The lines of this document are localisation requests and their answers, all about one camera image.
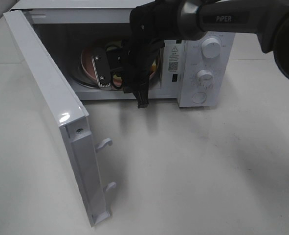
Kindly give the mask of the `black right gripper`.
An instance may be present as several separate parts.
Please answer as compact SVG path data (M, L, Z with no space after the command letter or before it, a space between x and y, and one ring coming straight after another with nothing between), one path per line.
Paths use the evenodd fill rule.
M137 40L134 38L121 41L119 64L124 70L120 90L125 94L133 94L138 108L149 105L149 77L151 65L160 50L165 46L163 40ZM97 84L100 88L111 87L110 66L106 52L101 47L93 47L92 63Z

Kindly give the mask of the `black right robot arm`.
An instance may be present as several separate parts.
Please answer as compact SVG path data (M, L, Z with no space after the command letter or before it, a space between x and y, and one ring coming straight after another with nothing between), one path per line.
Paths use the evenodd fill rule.
M134 8L129 22L121 47L94 47L91 60L98 86L133 94L138 108L149 104L151 68L166 40L186 42L180 107L217 103L229 54L222 45L235 33L256 35L289 79L289 0L156 0Z

